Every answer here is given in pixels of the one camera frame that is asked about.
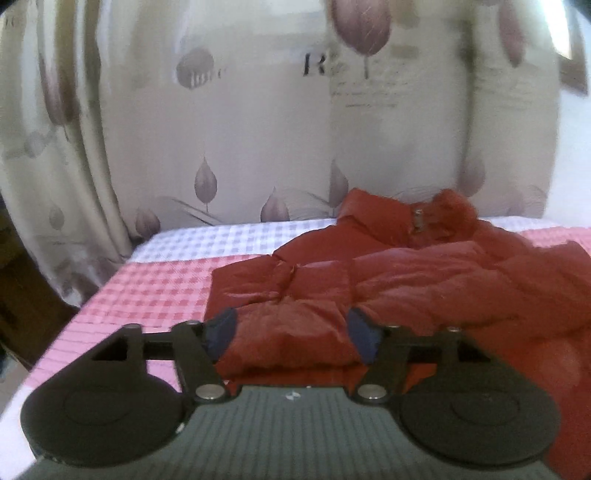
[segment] black circular base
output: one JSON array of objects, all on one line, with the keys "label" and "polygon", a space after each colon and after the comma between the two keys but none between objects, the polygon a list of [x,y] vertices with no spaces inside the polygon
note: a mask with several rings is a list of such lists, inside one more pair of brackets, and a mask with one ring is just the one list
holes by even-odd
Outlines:
[{"label": "black circular base", "polygon": [[425,450],[467,467],[508,468],[537,460],[551,446],[560,419],[544,392],[477,385],[450,392],[438,377],[401,400],[402,425]]},{"label": "black circular base", "polygon": [[175,390],[150,375],[131,385],[114,383],[35,390],[21,416],[34,451],[68,465],[100,467],[127,463],[166,445],[183,418]]}]

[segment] wall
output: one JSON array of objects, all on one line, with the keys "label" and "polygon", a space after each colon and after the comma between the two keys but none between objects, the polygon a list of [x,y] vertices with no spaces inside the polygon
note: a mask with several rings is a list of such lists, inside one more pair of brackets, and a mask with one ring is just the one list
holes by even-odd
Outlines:
[{"label": "wall", "polygon": [[[587,71],[591,72],[591,23],[582,15]],[[591,97],[560,93],[556,165],[545,217],[567,226],[591,226]]]}]

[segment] wooden furniture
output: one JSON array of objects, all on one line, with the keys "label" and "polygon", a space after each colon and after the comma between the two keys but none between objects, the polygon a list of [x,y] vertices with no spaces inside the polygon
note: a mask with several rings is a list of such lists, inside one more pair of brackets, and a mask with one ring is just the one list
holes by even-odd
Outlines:
[{"label": "wooden furniture", "polygon": [[0,212],[0,344],[30,369],[75,312],[39,273]]}]

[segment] curtain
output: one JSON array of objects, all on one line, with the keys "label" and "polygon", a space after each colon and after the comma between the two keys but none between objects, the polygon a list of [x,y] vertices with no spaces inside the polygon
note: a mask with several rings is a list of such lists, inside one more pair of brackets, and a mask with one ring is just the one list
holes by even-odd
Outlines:
[{"label": "curtain", "polygon": [[132,252],[106,159],[99,0],[21,0],[0,24],[0,191],[29,254],[79,306]]},{"label": "curtain", "polygon": [[21,0],[0,25],[2,195],[72,304],[136,241],[331,217],[353,187],[540,215],[558,67],[538,3]]}]

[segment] bed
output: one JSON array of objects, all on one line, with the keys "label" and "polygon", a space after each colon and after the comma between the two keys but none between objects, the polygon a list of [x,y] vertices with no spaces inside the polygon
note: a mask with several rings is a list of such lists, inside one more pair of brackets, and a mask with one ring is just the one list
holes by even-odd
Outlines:
[{"label": "bed", "polygon": [[[571,239],[591,252],[591,229],[562,228],[548,220],[522,217],[487,220],[520,232],[542,247]],[[34,462],[21,430],[20,410],[35,387],[122,325],[139,323],[146,332],[158,332],[185,320],[202,320],[215,268],[272,253],[298,235],[334,222],[321,219],[186,228],[159,233],[141,245],[66,326],[0,418],[0,478],[17,478]],[[178,388],[169,362],[151,361],[148,370]]]}]

